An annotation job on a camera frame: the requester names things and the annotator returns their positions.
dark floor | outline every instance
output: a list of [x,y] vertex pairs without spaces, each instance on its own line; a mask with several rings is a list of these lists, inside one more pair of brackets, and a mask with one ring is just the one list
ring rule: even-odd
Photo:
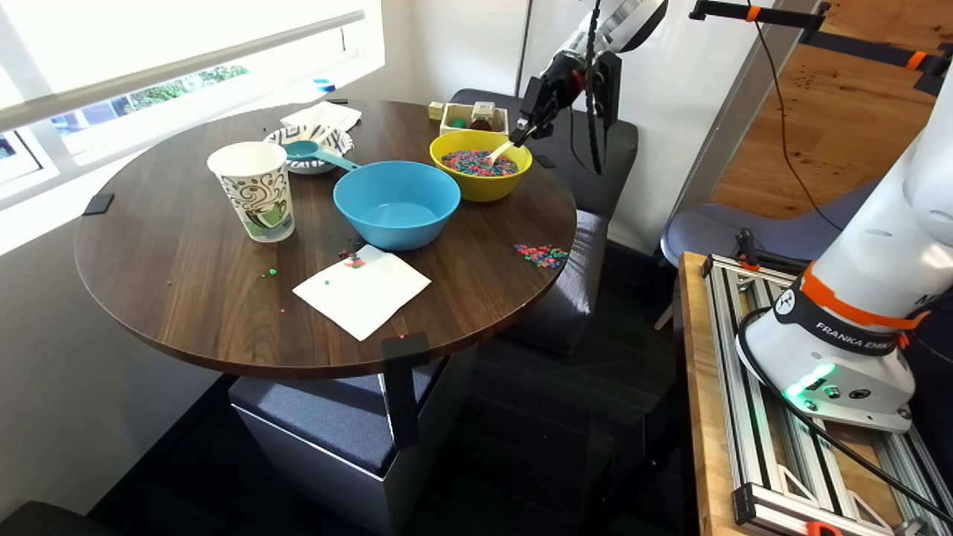
[[[693,533],[681,342],[655,333],[673,271],[611,247],[595,326],[568,362],[482,348],[409,536]],[[290,488],[217,382],[89,513],[133,536],[361,533]]]

table top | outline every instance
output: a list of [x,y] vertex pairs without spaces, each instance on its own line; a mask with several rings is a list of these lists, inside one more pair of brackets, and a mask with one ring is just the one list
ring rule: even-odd
[[[729,460],[729,432],[725,409],[725,385],[716,356],[716,330],[708,292],[704,281],[707,257],[686,254],[680,268],[680,295],[686,318],[686,376],[689,376],[689,412],[690,412],[690,451],[693,451],[693,493],[701,533],[747,533],[734,519],[735,493],[734,460]],[[874,432],[851,426],[830,426],[830,436],[862,452],[866,461],[877,461]],[[842,478],[885,522],[899,524],[897,502],[885,484],[869,478],[862,464],[850,464],[841,452]]]
[[[422,105],[348,103],[361,125],[352,161],[422,161],[437,125]],[[340,171],[293,178],[299,231],[254,244],[205,158],[236,141],[263,141],[296,107],[254,111],[192,128],[123,167],[102,193],[105,216],[81,219],[75,260],[83,287],[147,342],[236,376],[379,373],[388,342],[425,336],[421,359],[442,359],[513,326],[553,281],[515,244],[573,247],[573,192],[534,167],[513,196],[463,202],[437,242],[400,254],[433,284],[370,341],[357,342],[293,290],[357,250],[361,235],[332,202]]]

